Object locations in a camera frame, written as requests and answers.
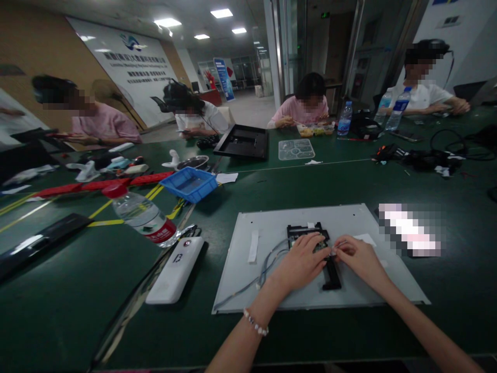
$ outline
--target hand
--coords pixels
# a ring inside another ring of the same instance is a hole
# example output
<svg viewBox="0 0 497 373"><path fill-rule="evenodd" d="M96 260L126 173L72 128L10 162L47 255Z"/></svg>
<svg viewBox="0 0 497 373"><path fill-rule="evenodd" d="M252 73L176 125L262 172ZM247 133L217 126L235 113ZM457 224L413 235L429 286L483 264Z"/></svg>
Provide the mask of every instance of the hand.
<svg viewBox="0 0 497 373"><path fill-rule="evenodd" d="M65 139L67 142L74 142L76 144L82 145L97 145L98 138L93 136L87 136L83 134L70 134L69 137Z"/></svg>
<svg viewBox="0 0 497 373"><path fill-rule="evenodd" d="M381 294L382 291L393 285L369 243L344 235L337 238L334 246L343 241L347 242L339 248L333 249L337 254L336 262L342 261L348 265L356 275L377 293Z"/></svg>
<svg viewBox="0 0 497 373"><path fill-rule="evenodd" d="M282 117L276 122L276 128L289 127L294 124L294 119L291 116Z"/></svg>
<svg viewBox="0 0 497 373"><path fill-rule="evenodd" d="M470 109L471 106L466 100L458 98L452 106L452 114L463 115L466 114Z"/></svg>
<svg viewBox="0 0 497 373"><path fill-rule="evenodd" d="M423 110L423 114L433 114L435 112L449 111L450 106L445 104L433 104Z"/></svg>
<svg viewBox="0 0 497 373"><path fill-rule="evenodd" d="M270 278L285 296L303 288L321 273L326 265L324 259L330 255L331 249L324 248L316 253L313 250L324 239L318 232L300 236L272 273Z"/></svg>

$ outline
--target smartphone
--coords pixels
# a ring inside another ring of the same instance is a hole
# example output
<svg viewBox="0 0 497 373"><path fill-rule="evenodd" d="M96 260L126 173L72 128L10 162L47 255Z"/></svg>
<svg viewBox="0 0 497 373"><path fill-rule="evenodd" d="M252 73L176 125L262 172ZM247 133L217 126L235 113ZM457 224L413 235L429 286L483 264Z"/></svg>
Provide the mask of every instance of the smartphone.
<svg viewBox="0 0 497 373"><path fill-rule="evenodd" d="M400 131L400 130L395 130L395 131L387 131L390 135L394 135L397 137L400 137L404 140L407 140L409 142L420 142L423 141L425 138L421 135L413 134L407 131Z"/></svg>

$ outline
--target pearl bracelet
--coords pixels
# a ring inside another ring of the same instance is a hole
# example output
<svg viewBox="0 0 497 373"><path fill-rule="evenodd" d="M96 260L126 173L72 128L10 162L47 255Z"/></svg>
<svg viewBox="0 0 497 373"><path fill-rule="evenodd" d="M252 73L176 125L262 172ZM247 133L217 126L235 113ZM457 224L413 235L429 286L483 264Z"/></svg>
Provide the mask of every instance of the pearl bracelet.
<svg viewBox="0 0 497 373"><path fill-rule="evenodd" d="M261 334L263 337L266 337L268 335L269 327L267 327L266 329L263 329L261 326L259 326L259 324L254 325L255 320L252 316L250 316L250 313L246 308L243 309L243 315L245 316L245 318L248 319L248 322L250 322L250 325L254 326L254 329L256 330L257 333Z"/></svg>

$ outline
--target plastic bottle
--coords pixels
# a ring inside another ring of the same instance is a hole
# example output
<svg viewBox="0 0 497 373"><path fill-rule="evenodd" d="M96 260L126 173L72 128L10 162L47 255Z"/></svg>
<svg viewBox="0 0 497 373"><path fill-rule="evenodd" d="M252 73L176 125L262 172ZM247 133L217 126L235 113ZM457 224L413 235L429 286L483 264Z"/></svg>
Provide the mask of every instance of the plastic bottle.
<svg viewBox="0 0 497 373"><path fill-rule="evenodd" d="M393 106L392 114L385 125L386 131L395 131L400 124L400 119L402 118L402 113L409 104L411 99L411 87L406 87L404 92L399 95L395 105Z"/></svg>
<svg viewBox="0 0 497 373"><path fill-rule="evenodd" d="M352 120L352 101L347 101L340 115L338 122L338 135L345 136L350 129L350 121Z"/></svg>
<svg viewBox="0 0 497 373"><path fill-rule="evenodd" d="M175 240L176 226L157 206L141 194L129 192L122 185L111 185L102 193L112 199L112 207L117 216L150 241L160 247L167 247Z"/></svg>
<svg viewBox="0 0 497 373"><path fill-rule="evenodd" d="M385 94L382 97L382 100L379 102L378 105L378 111L376 112L376 115L374 116L374 121L378 123L379 125L383 125L383 122L385 121L385 116L387 115L386 110L387 108L390 107L390 104L392 102L392 91L393 87L387 89Z"/></svg>

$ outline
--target wall sign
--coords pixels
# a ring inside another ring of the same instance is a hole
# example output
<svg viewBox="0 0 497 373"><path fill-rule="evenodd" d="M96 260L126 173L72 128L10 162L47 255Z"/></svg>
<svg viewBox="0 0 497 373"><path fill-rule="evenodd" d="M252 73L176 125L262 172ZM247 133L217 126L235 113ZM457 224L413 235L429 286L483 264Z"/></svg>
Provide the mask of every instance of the wall sign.
<svg viewBox="0 0 497 373"><path fill-rule="evenodd" d="M233 101L235 99L235 95L233 94L233 86L231 85L231 80L229 80L226 63L223 59L214 58L214 65L216 66L217 73L219 74L219 80L221 81L221 87L223 87L226 101Z"/></svg>
<svg viewBox="0 0 497 373"><path fill-rule="evenodd" d="M70 17L67 20L148 127L174 118L172 113L161 113L150 98L164 96L167 78L177 80L159 40Z"/></svg>

